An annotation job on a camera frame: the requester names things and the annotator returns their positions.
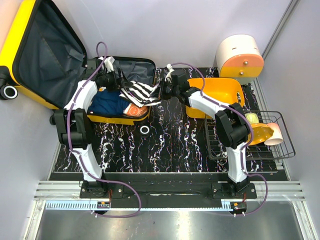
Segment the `black white striped garment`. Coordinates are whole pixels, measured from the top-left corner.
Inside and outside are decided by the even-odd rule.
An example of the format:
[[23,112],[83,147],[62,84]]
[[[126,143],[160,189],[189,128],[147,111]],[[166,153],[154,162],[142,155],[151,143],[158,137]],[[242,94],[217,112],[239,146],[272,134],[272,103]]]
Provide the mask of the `black white striped garment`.
[[150,98],[150,93],[152,92],[154,86],[137,81],[132,82],[132,87],[129,88],[121,88],[120,89],[120,97],[124,100],[138,106],[139,108],[143,106],[154,106],[158,105],[162,100]]

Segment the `navy blue garment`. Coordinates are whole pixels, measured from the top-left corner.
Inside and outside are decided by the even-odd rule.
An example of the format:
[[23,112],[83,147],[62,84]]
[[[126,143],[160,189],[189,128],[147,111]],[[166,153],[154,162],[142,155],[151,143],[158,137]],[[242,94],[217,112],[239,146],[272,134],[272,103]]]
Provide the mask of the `navy blue garment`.
[[120,97],[120,91],[98,91],[92,99],[88,112],[92,114],[120,116],[130,105],[130,102]]

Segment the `yellow Pikachu suitcase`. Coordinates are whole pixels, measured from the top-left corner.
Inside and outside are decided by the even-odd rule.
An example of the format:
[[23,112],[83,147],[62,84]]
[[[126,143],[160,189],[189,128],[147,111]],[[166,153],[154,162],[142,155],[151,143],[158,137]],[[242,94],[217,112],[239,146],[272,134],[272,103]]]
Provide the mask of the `yellow Pikachu suitcase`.
[[0,52],[0,98],[26,95],[56,113],[96,60],[51,0],[24,0]]

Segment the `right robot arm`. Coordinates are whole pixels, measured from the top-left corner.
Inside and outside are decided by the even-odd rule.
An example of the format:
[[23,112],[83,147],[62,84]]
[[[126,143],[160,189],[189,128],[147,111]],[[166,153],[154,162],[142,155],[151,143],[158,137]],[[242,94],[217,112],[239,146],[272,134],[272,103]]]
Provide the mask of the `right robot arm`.
[[250,183],[245,160],[248,136],[253,135],[252,127],[239,103],[227,104],[219,101],[206,94],[205,88],[204,78],[201,88],[191,86],[186,74],[177,70],[172,72],[170,77],[163,78],[150,96],[157,100],[176,97],[180,103],[214,119],[218,140],[227,152],[228,181],[222,189],[236,199],[244,194]]

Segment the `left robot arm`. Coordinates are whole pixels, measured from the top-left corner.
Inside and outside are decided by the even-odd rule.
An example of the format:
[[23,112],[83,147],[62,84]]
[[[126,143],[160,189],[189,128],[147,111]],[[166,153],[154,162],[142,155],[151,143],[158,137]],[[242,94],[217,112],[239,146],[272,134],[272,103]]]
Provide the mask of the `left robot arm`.
[[87,111],[99,88],[93,80],[97,68],[88,79],[81,80],[69,103],[53,114],[59,142],[68,147],[83,173],[81,198],[104,198],[112,195],[110,187],[122,185],[135,194],[136,191],[125,182],[107,180],[98,165],[93,147],[93,128]]

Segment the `black marble pattern mat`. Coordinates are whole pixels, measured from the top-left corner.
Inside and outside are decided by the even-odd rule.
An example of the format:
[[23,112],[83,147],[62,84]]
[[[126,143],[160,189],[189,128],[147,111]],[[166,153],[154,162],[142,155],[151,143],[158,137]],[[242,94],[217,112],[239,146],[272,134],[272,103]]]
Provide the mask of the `black marble pattern mat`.
[[225,158],[211,159],[205,121],[190,118],[176,98],[150,110],[150,134],[133,125],[94,123],[92,147],[105,172],[226,172]]

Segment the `yellow plastic basket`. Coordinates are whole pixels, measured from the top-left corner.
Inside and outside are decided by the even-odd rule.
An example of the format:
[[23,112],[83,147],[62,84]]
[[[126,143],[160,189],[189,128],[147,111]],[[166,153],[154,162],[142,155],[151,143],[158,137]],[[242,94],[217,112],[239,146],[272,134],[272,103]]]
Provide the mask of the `yellow plastic basket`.
[[[202,78],[190,78],[188,79],[191,87],[196,87],[201,90],[203,87]],[[233,78],[221,78],[221,77],[209,77],[205,78],[203,92],[208,96],[227,103],[229,105],[233,103],[239,103],[242,107],[245,105],[245,96],[240,83]],[[204,119],[205,113],[192,108],[185,107],[186,115],[194,119]]]

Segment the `white pink drawer cabinet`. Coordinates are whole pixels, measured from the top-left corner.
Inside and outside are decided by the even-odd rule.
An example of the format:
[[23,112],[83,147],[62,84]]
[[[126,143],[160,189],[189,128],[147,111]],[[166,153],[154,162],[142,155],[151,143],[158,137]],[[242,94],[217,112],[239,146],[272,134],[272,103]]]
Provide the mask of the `white pink drawer cabinet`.
[[236,34],[224,39],[217,47],[215,60],[218,75],[247,85],[263,70],[264,59],[254,37]]

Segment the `pale green cup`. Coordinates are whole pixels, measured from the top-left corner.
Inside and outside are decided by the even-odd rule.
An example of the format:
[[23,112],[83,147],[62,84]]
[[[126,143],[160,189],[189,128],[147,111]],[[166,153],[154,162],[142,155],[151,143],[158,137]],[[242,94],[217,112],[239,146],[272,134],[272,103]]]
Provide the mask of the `pale green cup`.
[[254,112],[246,113],[245,117],[250,124],[259,124],[260,123],[258,115]]

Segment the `yellow ceramic dish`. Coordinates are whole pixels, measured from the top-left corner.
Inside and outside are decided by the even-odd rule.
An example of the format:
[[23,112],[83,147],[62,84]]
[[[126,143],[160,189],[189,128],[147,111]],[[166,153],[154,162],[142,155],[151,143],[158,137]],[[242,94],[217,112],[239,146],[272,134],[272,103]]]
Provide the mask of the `yellow ceramic dish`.
[[251,123],[250,125],[253,130],[253,140],[250,146],[263,143],[273,136],[274,130],[265,123]]

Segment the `pink white cup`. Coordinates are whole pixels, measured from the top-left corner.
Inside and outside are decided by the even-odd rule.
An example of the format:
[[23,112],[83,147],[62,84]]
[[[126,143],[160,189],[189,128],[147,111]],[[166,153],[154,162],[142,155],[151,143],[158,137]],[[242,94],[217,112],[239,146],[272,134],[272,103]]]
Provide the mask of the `pink white cup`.
[[267,125],[273,130],[273,134],[264,142],[264,144],[267,146],[281,144],[284,141],[284,138],[279,125],[277,123],[268,123]]

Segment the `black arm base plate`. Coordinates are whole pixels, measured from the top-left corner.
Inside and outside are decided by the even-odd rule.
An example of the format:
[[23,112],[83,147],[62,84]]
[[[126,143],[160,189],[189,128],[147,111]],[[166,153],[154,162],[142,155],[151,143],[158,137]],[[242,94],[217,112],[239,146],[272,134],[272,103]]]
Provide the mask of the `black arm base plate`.
[[141,198],[196,196],[206,199],[257,198],[256,187],[249,179],[234,183],[227,173],[104,173],[101,181],[80,181],[81,198]]

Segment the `aluminium frame rail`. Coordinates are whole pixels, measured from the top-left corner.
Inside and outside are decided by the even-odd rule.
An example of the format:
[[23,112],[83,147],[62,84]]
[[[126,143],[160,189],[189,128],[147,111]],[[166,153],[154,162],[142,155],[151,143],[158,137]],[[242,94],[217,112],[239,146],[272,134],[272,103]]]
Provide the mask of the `aluminium frame rail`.
[[[246,194],[246,202],[304,201],[301,185],[297,181],[253,182]],[[222,196],[216,192],[213,198],[200,193],[150,193],[140,195],[133,192],[125,194],[124,186],[104,198],[81,198],[80,189],[74,181],[41,181],[35,192],[34,201],[40,201],[50,210],[82,211],[129,211],[136,212],[231,212],[234,203],[240,203],[242,197]]]

